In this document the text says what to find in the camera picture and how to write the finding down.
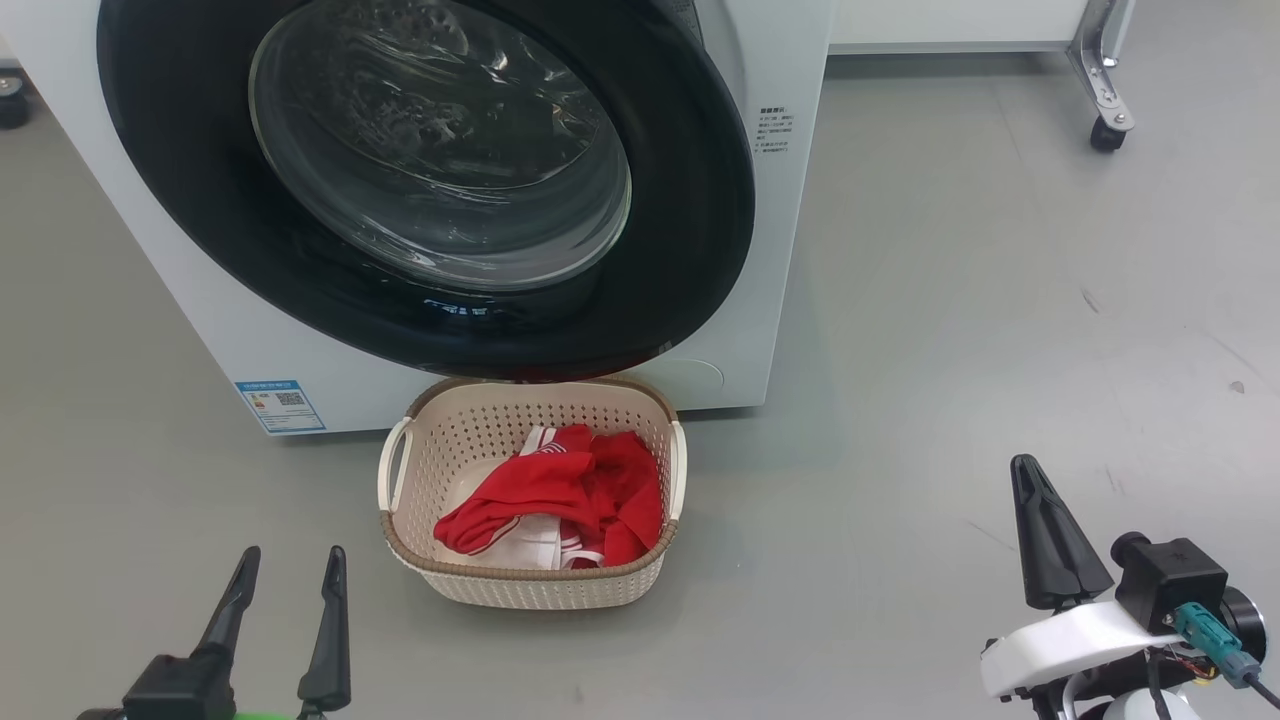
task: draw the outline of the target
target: wheel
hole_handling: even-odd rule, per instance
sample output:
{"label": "wheel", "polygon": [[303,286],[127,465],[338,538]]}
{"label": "wheel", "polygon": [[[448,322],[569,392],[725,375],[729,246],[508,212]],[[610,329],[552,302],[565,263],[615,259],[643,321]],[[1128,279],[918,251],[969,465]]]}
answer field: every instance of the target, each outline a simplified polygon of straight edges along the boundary
{"label": "wheel", "polygon": [[1114,152],[1124,145],[1124,131],[1111,129],[1102,118],[1098,118],[1093,122],[1093,132],[1089,133],[1089,145],[1102,152]]}
{"label": "wheel", "polygon": [[22,94],[22,78],[0,76],[0,129],[14,129],[27,124],[31,108]]}

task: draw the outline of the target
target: floor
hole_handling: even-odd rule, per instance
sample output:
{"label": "floor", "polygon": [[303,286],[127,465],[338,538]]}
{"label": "floor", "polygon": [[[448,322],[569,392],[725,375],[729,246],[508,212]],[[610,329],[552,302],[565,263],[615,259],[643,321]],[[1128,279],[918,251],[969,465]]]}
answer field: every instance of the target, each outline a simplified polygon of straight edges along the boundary
{"label": "floor", "polygon": [[1112,156],[1060,58],[833,60],[769,402],[689,423],[658,584],[589,614],[435,596],[383,544],[381,438],[262,437],[58,124],[0,135],[8,715],[74,717],[186,653],[251,543],[237,698],[292,714],[339,543],[337,717],[1029,717],[978,678],[1043,616],[1016,452],[1101,550],[1190,537],[1280,614],[1277,38],[1271,0],[1142,5]]}

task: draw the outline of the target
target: white cloth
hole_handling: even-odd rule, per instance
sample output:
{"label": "white cloth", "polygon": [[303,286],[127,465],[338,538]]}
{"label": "white cloth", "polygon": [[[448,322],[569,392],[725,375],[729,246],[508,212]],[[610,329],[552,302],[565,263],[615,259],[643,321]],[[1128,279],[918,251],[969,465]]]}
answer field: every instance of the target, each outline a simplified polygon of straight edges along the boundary
{"label": "white cloth", "polygon": [[[556,428],[534,427],[521,455],[535,452],[567,452],[556,442]],[[582,550],[577,536],[561,537],[561,519],[554,515],[521,515],[498,532],[489,547],[471,556],[471,564],[481,568],[511,570],[562,570],[575,560],[588,560],[594,565],[604,562],[604,555]]]}

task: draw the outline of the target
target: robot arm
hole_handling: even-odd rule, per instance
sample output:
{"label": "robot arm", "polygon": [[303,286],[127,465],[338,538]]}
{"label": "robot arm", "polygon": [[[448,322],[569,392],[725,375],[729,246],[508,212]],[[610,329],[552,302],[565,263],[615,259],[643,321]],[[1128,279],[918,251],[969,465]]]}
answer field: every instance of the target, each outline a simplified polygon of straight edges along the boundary
{"label": "robot arm", "polygon": [[[262,552],[244,551],[214,610],[204,637],[189,657],[157,655],[124,696],[124,707],[88,710],[78,720],[285,720],[236,711],[230,685],[241,618],[253,601]],[[324,720],[324,714],[351,703],[351,652],[347,623],[347,553],[329,551],[320,587],[324,614],[311,666],[298,682],[298,720]]]}
{"label": "robot arm", "polygon": [[[1066,503],[1034,457],[1014,457],[1011,474],[1027,603],[1055,614],[987,642],[989,696],[1028,700],[1042,720],[1196,720],[1166,688],[1217,675],[1261,688],[1262,616],[1225,569],[1187,538],[1128,533],[1111,548],[1124,569],[1115,600],[1094,602],[1114,580]],[[1076,702],[1106,697],[1076,714]]]}

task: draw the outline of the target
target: plastic basket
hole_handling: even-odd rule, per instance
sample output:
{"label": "plastic basket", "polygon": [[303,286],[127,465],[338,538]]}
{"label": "plastic basket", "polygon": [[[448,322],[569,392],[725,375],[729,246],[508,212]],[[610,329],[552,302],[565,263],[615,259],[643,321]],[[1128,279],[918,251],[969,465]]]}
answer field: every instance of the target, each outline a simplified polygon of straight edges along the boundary
{"label": "plastic basket", "polygon": [[[534,425],[577,423],[595,433],[635,430],[658,461],[667,520],[658,544],[644,557],[589,570],[490,569],[467,565],[466,556],[433,537],[436,520],[515,455]],[[445,380],[422,393],[387,437],[378,468],[378,506],[396,557],[449,600],[525,610],[612,607],[634,602],[657,580],[680,524],[686,459],[685,430],[676,411],[639,382]]]}

